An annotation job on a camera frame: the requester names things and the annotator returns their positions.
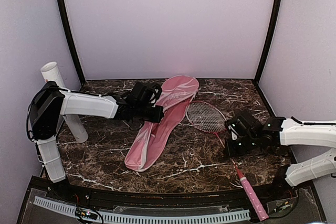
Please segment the white shuttlecock tube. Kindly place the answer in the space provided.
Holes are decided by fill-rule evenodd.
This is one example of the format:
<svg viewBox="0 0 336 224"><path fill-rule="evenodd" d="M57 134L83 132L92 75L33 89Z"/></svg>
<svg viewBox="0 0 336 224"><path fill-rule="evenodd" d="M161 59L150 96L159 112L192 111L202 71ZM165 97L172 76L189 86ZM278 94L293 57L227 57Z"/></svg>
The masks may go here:
<svg viewBox="0 0 336 224"><path fill-rule="evenodd" d="M55 61L46 63L44 66L41 67L40 72L43 75L44 80L46 82L54 81L56 82L57 86L61 88L66 88L60 70L58 68L58 65ZM67 123L71 133L73 134L75 140L78 143L84 143L85 141L88 140L88 133L85 130L79 118L79 115L69 114L68 111L66 111L65 109L65 105L61 109L61 115L65 119L65 122Z"/></svg>

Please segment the pink racket bag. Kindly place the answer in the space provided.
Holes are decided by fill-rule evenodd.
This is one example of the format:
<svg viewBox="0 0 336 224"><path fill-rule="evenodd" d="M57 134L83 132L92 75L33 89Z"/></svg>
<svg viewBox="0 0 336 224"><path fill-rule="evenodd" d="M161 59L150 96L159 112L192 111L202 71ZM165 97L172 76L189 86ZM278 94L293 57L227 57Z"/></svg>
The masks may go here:
<svg viewBox="0 0 336 224"><path fill-rule="evenodd" d="M129 149L124 164L136 172L149 169L163 153L168 138L175 127L185 118L186 107L196 96L200 85L196 78L174 76L162 85L157 105L163 107L160 123L145 122Z"/></svg>

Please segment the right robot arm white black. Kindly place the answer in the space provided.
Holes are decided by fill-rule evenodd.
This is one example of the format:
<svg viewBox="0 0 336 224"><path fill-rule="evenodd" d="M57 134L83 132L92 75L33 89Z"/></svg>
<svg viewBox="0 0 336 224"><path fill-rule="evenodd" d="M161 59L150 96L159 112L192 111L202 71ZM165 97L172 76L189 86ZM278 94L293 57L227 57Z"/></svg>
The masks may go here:
<svg viewBox="0 0 336 224"><path fill-rule="evenodd" d="M273 200L287 193L288 187L335 173L335 121L300 121L294 117L272 116L262 124L247 110L225 123L231 134L227 140L229 157L243 156L259 148L309 145L329 150L307 161L280 168L268 188Z"/></svg>

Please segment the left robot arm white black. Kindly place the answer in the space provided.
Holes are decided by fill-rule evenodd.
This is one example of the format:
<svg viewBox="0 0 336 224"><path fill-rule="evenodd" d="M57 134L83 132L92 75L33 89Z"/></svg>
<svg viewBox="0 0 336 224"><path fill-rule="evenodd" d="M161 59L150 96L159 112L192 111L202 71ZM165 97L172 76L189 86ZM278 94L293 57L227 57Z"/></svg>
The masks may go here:
<svg viewBox="0 0 336 224"><path fill-rule="evenodd" d="M82 93L61 88L48 81L33 97L26 118L26 134L34 142L50 181L53 191L63 201L74 197L74 189L64 179L56 136L60 116L89 115L106 119L159 123L164 116L163 107L157 105L162 89L137 82L126 95L100 95Z"/></svg>

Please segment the red badminton racket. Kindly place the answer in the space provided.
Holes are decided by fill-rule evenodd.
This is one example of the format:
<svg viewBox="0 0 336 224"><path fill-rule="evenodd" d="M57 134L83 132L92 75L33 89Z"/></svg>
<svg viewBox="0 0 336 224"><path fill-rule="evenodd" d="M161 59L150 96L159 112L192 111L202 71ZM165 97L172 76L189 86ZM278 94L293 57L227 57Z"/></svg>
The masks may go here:
<svg viewBox="0 0 336 224"><path fill-rule="evenodd" d="M188 121L198 130L215 134L222 147L225 148L225 144L219 137L219 133L225 130L226 118L219 109L207 102L194 101L188 104L186 108L186 117ZM236 169L241 186L252 204L259 221L268 219L269 216L256 195L252 185L232 159L231 162Z"/></svg>

